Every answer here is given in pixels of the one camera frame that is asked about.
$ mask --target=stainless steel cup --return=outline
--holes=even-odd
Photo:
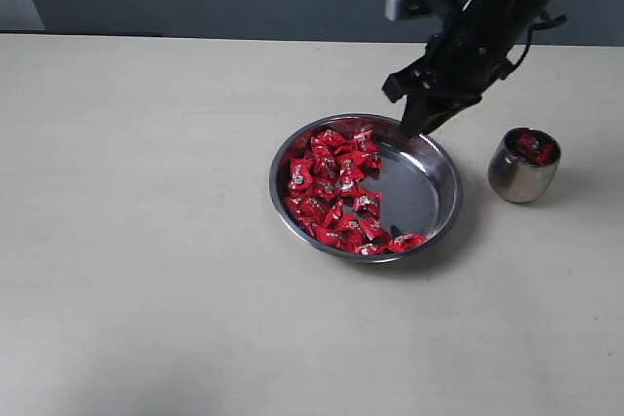
[[[548,165],[529,163],[525,158],[514,156],[511,148],[518,138],[529,132],[539,145],[554,143],[552,161]],[[487,178],[489,185],[502,199],[515,204],[525,204],[540,197],[555,177],[562,150],[559,143],[546,132],[535,129],[517,128],[505,133],[489,163]]]

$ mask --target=white table surface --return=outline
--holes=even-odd
[[[615,415],[624,403],[624,50],[534,48],[434,136],[465,206],[419,267],[296,239],[293,131],[399,117],[419,45],[0,38],[0,414]],[[560,141],[531,207],[498,139]]]

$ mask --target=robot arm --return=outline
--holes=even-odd
[[[550,0],[386,0],[392,20],[437,16],[442,32],[427,42],[423,57],[388,76],[382,90],[396,102],[406,96],[401,122],[412,137],[429,133],[459,111],[481,101],[482,93],[522,63],[532,32],[561,25],[545,12]],[[527,47],[517,63],[507,58],[527,32]]]

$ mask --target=stainless steel bowl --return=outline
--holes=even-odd
[[[459,173],[450,156],[433,138],[420,135],[407,140],[399,124],[382,116],[348,114],[321,119],[291,135],[275,155],[269,173],[273,205],[291,231],[318,250],[360,263],[409,257],[446,234],[461,209],[463,192]],[[288,196],[290,159],[300,156],[301,148],[310,137],[325,129],[347,137],[362,129],[372,129],[383,167],[378,180],[367,178],[361,186],[383,194],[381,224],[384,229],[390,231],[394,225],[403,232],[427,236],[426,243],[401,253],[365,256],[319,243],[298,227],[283,202]]]

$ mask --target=bowl rim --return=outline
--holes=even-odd
[[[284,207],[282,200],[280,199],[278,189],[277,189],[277,173],[279,170],[280,162],[284,157],[286,151],[291,147],[293,142],[302,134],[308,131],[311,131],[317,127],[326,125],[331,123],[332,121],[337,121],[341,119],[374,119],[377,121],[383,121],[386,124],[392,124],[395,126],[399,126],[400,122],[396,119],[392,119],[386,116],[380,116],[377,114],[366,114],[366,113],[347,113],[347,114],[335,114],[333,116],[324,117],[322,119],[318,119],[291,134],[284,143],[280,146],[275,157],[273,158],[273,162],[271,163],[271,169],[269,171],[269,194],[271,196],[271,201],[273,202],[273,206],[275,210],[278,211],[280,218],[286,224],[286,226],[301,240],[315,247],[316,249],[331,254],[333,256],[340,257],[344,260],[349,260],[355,263],[385,263],[391,262],[395,260],[399,260],[401,258],[407,258],[413,256],[420,251],[424,250],[427,247],[432,246],[436,242],[438,242],[443,236],[445,236],[448,231],[453,227],[459,213],[461,212],[461,207],[463,205],[463,184],[461,182],[461,177],[459,175],[459,171],[455,166],[454,161],[450,157],[449,153],[431,136],[420,134],[417,137],[424,138],[436,151],[438,151],[447,161],[448,167],[450,168],[450,173],[453,179],[453,183],[455,186],[455,202],[454,209],[450,213],[445,224],[440,228],[440,230],[431,238],[427,239],[427,242],[421,244],[420,246],[416,246],[404,252],[397,253],[384,253],[381,255],[360,255],[357,253],[346,252],[344,250],[339,250],[337,248],[326,246],[323,243],[320,243],[312,236],[305,233],[299,226],[291,219],[291,216],[288,214],[286,208]]]

